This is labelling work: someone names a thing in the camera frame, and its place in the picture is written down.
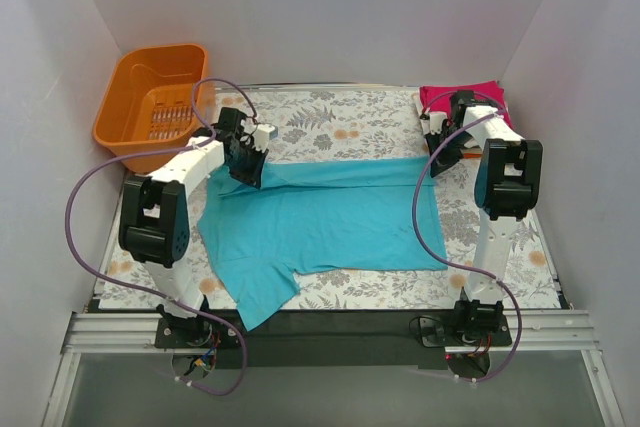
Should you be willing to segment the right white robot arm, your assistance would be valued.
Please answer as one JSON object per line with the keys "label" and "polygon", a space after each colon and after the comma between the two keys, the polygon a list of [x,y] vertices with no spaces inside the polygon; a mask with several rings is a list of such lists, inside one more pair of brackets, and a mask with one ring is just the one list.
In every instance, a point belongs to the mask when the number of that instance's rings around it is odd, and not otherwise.
{"label": "right white robot arm", "polygon": [[450,110],[419,114],[435,177],[463,158],[469,141],[481,150],[474,186],[479,237],[471,271],[451,313],[449,333],[464,344],[505,338],[503,281],[519,223],[537,204],[543,147],[507,123],[506,109],[471,90],[449,95]]}

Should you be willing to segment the teal t-shirt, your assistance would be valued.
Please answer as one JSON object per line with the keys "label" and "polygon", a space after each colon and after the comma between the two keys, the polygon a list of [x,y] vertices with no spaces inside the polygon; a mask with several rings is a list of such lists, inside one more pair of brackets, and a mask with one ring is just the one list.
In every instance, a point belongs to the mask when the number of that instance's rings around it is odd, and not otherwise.
{"label": "teal t-shirt", "polygon": [[336,268],[443,269],[434,183],[423,158],[267,164],[255,189],[226,170],[198,222],[209,262],[252,330],[297,295],[296,275]]}

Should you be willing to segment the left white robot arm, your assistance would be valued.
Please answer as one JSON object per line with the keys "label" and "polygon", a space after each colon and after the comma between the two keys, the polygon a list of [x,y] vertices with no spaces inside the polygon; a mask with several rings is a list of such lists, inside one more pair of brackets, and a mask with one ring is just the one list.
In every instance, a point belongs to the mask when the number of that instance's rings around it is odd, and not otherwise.
{"label": "left white robot arm", "polygon": [[187,345],[203,346],[213,333],[211,320],[200,314],[208,303],[184,262],[190,243],[188,199],[219,169],[234,181],[260,188],[269,143],[277,135],[275,126],[224,107],[216,123],[193,132],[187,151],[146,176],[125,181],[119,245],[145,268],[154,289],[167,296],[157,310],[169,332]]}

